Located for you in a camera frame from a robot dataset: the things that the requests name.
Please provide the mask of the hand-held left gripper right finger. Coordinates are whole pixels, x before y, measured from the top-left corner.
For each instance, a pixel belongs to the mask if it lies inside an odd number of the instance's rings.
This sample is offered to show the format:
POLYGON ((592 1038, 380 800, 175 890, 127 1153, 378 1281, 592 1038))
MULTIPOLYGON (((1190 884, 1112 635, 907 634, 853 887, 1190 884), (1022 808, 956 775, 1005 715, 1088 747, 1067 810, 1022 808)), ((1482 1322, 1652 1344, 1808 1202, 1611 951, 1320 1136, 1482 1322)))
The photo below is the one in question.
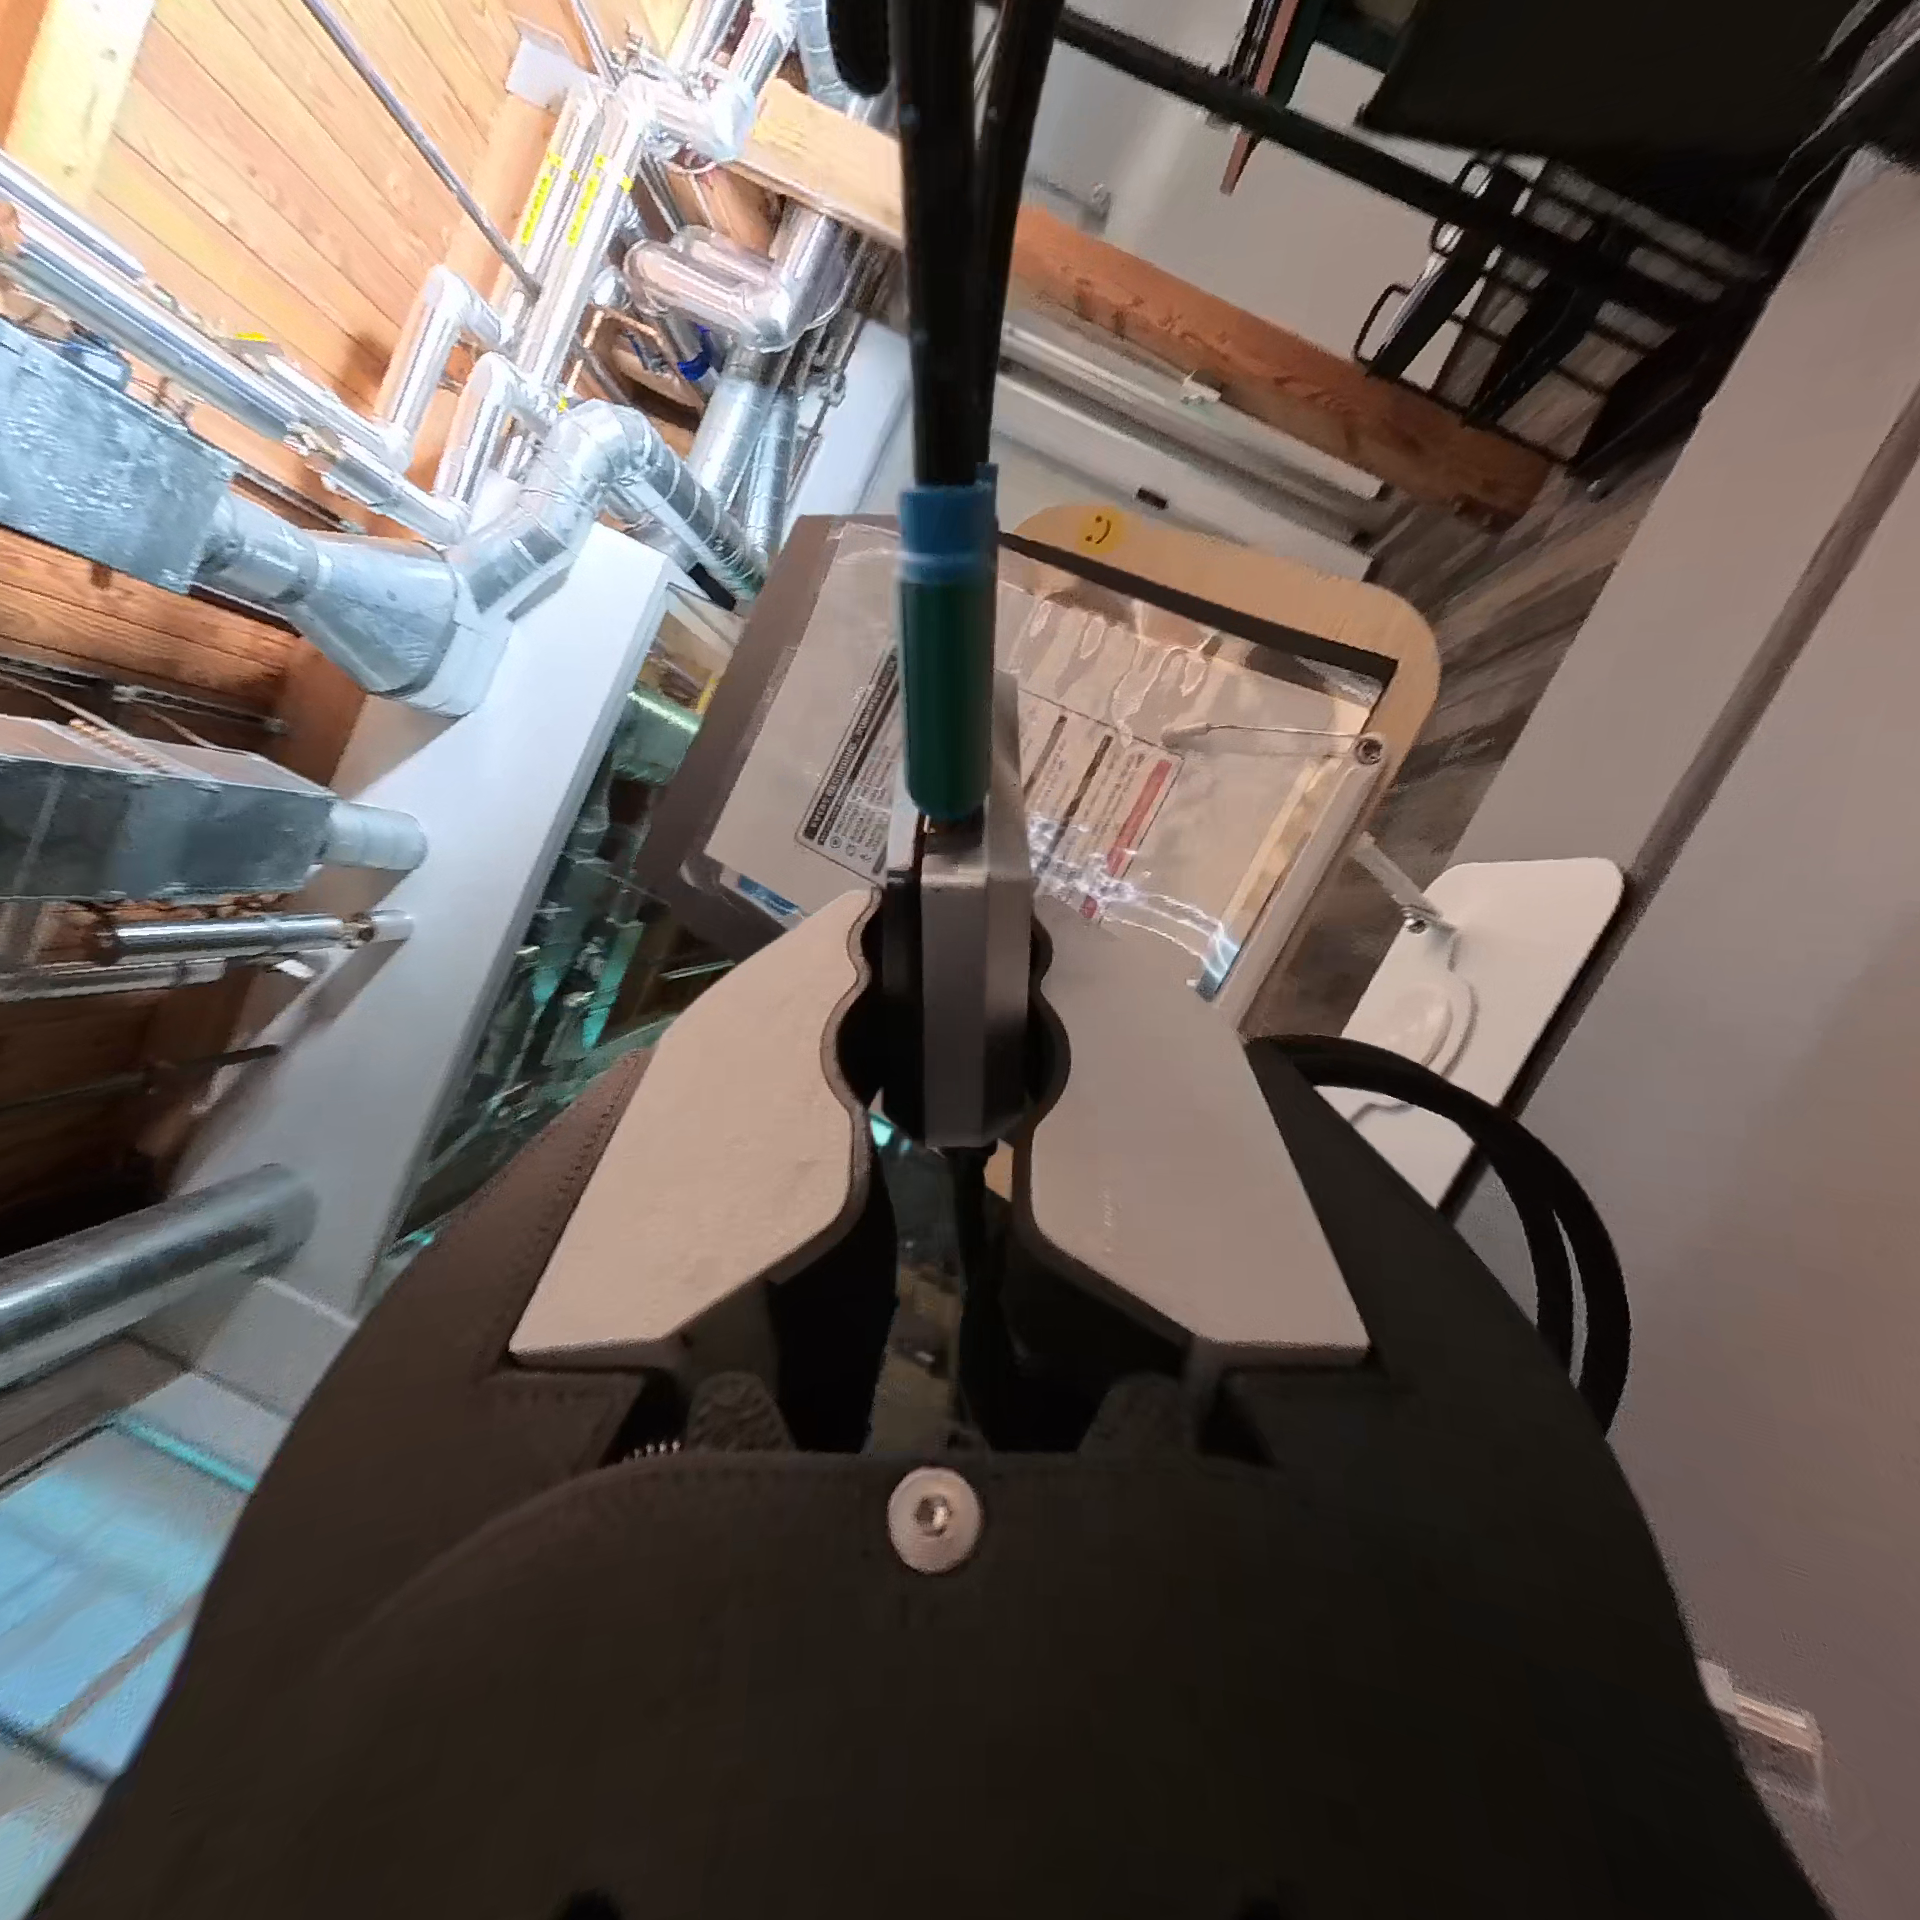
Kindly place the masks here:
POLYGON ((1014 1150, 1014 1244, 1186 1366, 1358 1366, 1368 1336, 1232 1019, 1154 943, 1043 906, 1063 1079, 1014 1150))

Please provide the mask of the wooden framed sign board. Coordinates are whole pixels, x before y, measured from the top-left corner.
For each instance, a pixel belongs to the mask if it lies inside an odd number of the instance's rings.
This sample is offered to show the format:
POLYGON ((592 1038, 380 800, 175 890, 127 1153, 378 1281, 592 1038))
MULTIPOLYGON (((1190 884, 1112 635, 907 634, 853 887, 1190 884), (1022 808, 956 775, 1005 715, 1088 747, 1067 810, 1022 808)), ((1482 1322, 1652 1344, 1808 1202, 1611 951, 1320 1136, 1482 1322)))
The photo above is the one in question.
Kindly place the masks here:
MULTIPOLYGON (((895 551, 888 520, 799 522, 663 794, 663 864, 735 956, 880 881, 895 551)), ((1422 731, 1438 649, 1344 572, 1083 502, 999 538, 996 671, 1037 892, 1248 1025, 1422 731)))

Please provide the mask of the wooden beam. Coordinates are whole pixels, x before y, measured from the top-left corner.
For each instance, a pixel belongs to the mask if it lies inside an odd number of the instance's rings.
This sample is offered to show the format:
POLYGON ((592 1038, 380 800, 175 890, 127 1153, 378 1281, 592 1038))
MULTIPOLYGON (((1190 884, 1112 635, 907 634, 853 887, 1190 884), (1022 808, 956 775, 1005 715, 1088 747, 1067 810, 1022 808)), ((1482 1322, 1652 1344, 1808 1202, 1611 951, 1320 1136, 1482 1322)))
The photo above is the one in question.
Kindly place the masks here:
MULTIPOLYGON (((895 140, 771 81, 730 172, 883 243, 902 246, 895 140)), ((1296 332, 1022 207, 1014 300, 1198 378, 1227 408, 1387 487, 1490 524, 1523 518, 1557 465, 1462 423, 1422 392, 1363 370, 1296 332)))

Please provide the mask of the thin spiral metal duct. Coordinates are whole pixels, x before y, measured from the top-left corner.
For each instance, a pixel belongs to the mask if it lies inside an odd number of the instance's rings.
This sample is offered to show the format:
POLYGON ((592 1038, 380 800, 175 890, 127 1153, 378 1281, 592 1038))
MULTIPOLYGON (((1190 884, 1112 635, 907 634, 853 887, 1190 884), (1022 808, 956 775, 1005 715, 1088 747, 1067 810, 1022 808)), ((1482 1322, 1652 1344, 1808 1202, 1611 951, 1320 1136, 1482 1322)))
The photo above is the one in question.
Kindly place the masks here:
POLYGON ((2 1388, 119 1338, 213 1282, 255 1281, 296 1256, 317 1218, 280 1167, 171 1195, 2 1262, 2 1388))

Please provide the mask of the silver insulated pipes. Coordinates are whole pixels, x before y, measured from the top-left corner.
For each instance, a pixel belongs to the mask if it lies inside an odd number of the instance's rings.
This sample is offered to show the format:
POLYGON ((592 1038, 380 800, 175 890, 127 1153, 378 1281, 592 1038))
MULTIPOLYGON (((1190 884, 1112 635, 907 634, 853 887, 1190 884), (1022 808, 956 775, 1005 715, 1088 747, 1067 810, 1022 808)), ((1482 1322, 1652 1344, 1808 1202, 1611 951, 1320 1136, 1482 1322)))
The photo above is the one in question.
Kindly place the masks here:
POLYGON ((528 446, 556 439, 560 422, 583 412, 560 380, 584 361, 592 311, 659 323, 669 348, 690 348, 679 376, 695 387, 711 370, 706 339, 727 350, 687 463, 687 508, 639 518, 675 524, 685 551, 706 553, 720 582, 718 524, 743 508, 740 532, 773 551, 795 474, 802 345, 822 329, 855 284, 862 230, 837 220, 797 185, 781 185, 786 214, 766 255, 724 233, 679 225, 645 233, 637 195, 664 192, 664 160, 743 166, 773 144, 774 107, 819 111, 830 134, 886 150, 885 99, 853 87, 855 59, 832 43, 828 6, 701 6, 669 63, 639 59, 608 81, 583 81, 560 113, 557 147, 544 159, 518 230, 516 264, 535 291, 502 306, 467 281, 432 279, 405 332, 380 401, 375 435, 398 465, 413 449, 436 383, 456 343, 480 345, 444 446, 435 487, 395 497, 384 515, 436 544, 468 532, 472 502, 494 458, 512 438, 528 446))

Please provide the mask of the grey hdmi switch box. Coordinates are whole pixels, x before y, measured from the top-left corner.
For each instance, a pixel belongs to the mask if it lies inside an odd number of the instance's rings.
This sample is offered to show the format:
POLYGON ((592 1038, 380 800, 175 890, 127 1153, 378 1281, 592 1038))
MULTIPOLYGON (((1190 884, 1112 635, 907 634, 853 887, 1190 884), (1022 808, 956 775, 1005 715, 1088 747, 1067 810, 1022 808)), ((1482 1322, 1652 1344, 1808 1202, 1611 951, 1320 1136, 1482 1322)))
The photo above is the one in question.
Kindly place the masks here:
POLYGON ((883 1110, 935 1150, 989 1148, 1027 1105, 1035 881, 1020 688, 1005 673, 992 681, 989 745, 989 794, 971 824, 927 824, 898 785, 886 832, 883 1110))

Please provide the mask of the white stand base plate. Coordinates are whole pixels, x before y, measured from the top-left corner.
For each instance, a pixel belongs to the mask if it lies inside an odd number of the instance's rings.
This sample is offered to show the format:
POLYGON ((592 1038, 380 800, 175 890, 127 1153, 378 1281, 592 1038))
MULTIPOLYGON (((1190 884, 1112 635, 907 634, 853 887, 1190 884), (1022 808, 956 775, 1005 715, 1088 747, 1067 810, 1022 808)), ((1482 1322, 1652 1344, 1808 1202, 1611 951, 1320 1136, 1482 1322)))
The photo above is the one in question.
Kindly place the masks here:
POLYGON ((1371 836, 1352 857, 1397 906, 1402 931, 1342 1038, 1504 1105, 1619 913, 1619 864, 1467 862, 1416 884, 1371 836))

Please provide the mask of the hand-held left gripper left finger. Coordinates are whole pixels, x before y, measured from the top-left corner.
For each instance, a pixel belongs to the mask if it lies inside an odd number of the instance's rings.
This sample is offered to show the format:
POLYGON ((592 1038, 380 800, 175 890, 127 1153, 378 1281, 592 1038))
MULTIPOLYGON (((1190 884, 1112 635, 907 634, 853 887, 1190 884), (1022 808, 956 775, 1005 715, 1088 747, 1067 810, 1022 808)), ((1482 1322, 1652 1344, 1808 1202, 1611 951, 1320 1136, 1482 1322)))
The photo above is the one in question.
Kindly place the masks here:
POLYGON ((778 1370, 774 1286, 866 1202, 837 1060, 869 985, 860 887, 734 968, 659 1043, 510 1352, 539 1370, 778 1370))

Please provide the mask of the galvanized rectangular air duct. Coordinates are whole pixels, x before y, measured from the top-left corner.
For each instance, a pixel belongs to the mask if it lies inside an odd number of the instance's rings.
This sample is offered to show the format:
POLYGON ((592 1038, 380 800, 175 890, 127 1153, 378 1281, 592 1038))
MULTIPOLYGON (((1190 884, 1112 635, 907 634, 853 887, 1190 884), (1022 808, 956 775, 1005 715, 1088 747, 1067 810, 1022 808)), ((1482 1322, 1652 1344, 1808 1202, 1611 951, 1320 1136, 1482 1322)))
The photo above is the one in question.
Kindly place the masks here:
POLYGON ((187 427, 2 324, 2 522, 166 592, 284 617, 362 691, 460 718, 486 698, 506 623, 424 547, 311 532, 232 492, 187 427))

